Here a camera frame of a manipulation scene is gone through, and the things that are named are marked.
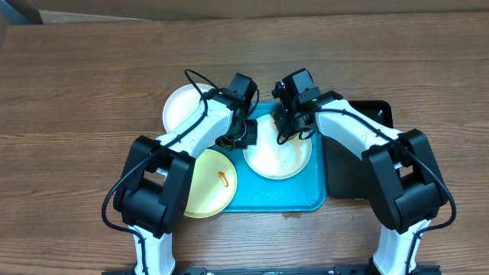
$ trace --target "wooden table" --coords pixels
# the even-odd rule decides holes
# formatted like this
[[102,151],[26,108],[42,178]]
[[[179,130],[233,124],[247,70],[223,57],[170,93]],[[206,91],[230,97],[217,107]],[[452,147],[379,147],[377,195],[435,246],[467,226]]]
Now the wooden table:
[[[487,274],[487,13],[9,27],[0,53],[0,273],[131,267],[132,237],[105,227],[100,206],[131,142],[164,133],[161,109],[187,84],[183,70],[220,86],[240,72],[269,91],[302,67],[323,90],[388,101],[399,129],[428,135],[458,217],[425,236],[418,262]],[[443,207],[434,223],[448,216]],[[120,221],[112,208],[109,218]],[[294,217],[185,219],[173,252],[181,266],[211,268],[366,264],[380,226],[368,202],[328,198]]]

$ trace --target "yellow plate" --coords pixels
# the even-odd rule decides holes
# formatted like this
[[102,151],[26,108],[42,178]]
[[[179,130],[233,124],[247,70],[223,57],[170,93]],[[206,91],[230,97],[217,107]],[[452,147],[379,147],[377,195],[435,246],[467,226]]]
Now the yellow plate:
[[231,161],[206,149],[196,160],[184,215],[207,218],[221,212],[235,196],[237,187],[238,175]]

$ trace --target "plate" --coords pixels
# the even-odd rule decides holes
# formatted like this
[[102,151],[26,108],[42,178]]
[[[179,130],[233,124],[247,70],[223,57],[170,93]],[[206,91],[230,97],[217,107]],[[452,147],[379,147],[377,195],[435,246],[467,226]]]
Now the plate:
[[232,201],[238,187],[238,174],[223,154],[206,149],[197,158],[190,186],[187,217],[207,218],[221,212]]
[[257,145],[243,150],[244,159],[260,176],[283,180],[295,176],[309,161],[313,151],[310,139],[301,141],[299,135],[285,144],[277,144],[278,130],[271,115],[257,119]]
[[[197,83],[197,86],[201,92],[207,92],[212,89],[211,86],[206,84]],[[182,124],[182,122],[197,110],[199,101],[200,94],[192,84],[182,86],[173,92],[165,102],[163,113],[161,114],[165,131],[167,133],[171,132],[178,125]]]

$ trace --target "blue tray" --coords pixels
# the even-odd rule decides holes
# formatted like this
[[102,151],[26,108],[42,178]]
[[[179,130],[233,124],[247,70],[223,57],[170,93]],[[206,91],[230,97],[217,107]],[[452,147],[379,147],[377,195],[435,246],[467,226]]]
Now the blue tray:
[[[250,118],[270,114],[279,106],[277,103],[259,103]],[[315,134],[311,141],[313,152],[309,162],[297,175],[285,180],[270,180],[255,173],[246,163],[242,150],[230,152],[211,147],[223,153],[238,174],[235,197],[223,212],[305,212],[321,207],[326,200],[321,137]]]

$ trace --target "wood grain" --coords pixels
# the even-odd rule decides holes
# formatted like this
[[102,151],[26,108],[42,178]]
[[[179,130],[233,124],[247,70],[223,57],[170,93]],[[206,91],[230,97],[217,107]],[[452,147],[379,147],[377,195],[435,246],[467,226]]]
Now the wood grain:
[[[164,133],[160,115],[184,68],[220,86],[252,76],[262,97],[306,67],[348,99],[383,99],[394,124],[424,131],[458,203],[418,262],[489,271],[489,14],[11,26],[0,54],[0,273],[97,274],[135,262],[130,236],[100,219],[131,142]],[[444,207],[434,222],[448,218]],[[109,218],[119,221],[111,209]],[[316,212],[186,218],[181,266],[364,264],[380,223],[367,202]]]

